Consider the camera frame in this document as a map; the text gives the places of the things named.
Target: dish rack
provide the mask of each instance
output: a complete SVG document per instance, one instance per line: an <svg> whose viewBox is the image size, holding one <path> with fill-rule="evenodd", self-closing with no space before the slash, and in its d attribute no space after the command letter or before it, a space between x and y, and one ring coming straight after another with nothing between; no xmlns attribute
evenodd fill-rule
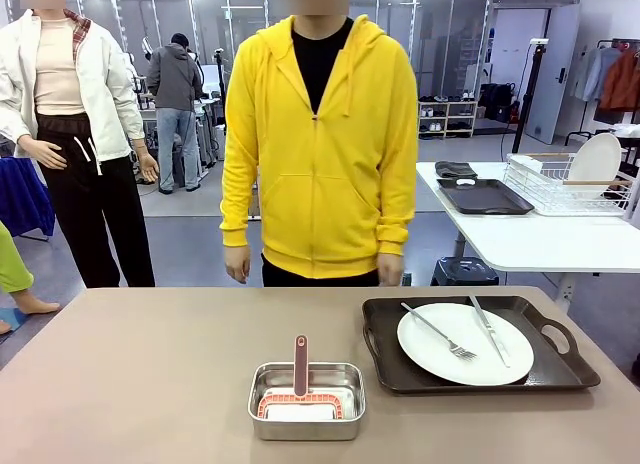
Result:
<svg viewBox="0 0 640 464"><path fill-rule="evenodd" d="M631 212L638 186L630 180L569 181L576 154L509 155L504 182L544 216L618 216Z"/></svg>

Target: man in yellow hoodie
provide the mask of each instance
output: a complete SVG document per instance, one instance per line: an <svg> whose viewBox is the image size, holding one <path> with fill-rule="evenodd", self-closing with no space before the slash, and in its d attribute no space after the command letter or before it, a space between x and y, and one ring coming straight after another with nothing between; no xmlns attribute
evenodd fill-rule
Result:
<svg viewBox="0 0 640 464"><path fill-rule="evenodd" d="M397 286L415 211L415 75L400 44L345 16L348 0L294 1L300 13L247 39L233 66L227 272L246 283L259 167L265 286Z"/></svg>

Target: blue jeans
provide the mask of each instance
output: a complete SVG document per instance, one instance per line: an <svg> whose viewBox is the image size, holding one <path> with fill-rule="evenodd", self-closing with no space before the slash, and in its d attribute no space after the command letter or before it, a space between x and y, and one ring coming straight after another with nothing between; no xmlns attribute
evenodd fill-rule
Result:
<svg viewBox="0 0 640 464"><path fill-rule="evenodd" d="M158 121L158 161L160 164L160 187L173 190L173 139L178 134L182 140L184 177L187 189L198 185L198 141L196 139L196 114L180 109L156 110Z"/></svg>

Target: brush handle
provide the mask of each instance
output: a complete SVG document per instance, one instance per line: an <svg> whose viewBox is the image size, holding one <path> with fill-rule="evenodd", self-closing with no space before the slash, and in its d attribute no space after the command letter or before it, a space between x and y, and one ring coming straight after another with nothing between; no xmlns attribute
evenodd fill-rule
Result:
<svg viewBox="0 0 640 464"><path fill-rule="evenodd" d="M304 397L309 391L309 347L307 336L296 337L296 350L293 361L293 392Z"/></svg>

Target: person in gray jacket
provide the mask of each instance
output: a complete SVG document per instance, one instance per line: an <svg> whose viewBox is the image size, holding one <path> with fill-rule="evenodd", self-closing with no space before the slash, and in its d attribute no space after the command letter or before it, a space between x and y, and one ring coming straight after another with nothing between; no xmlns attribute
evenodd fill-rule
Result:
<svg viewBox="0 0 640 464"><path fill-rule="evenodd" d="M151 56L147 87L156 97L158 121L158 160L160 192L173 192L173 138L182 139L187 192L200 188L198 183L198 144L194 101L202 97L202 79L195 61L189 56L189 40L174 34L171 44Z"/></svg>

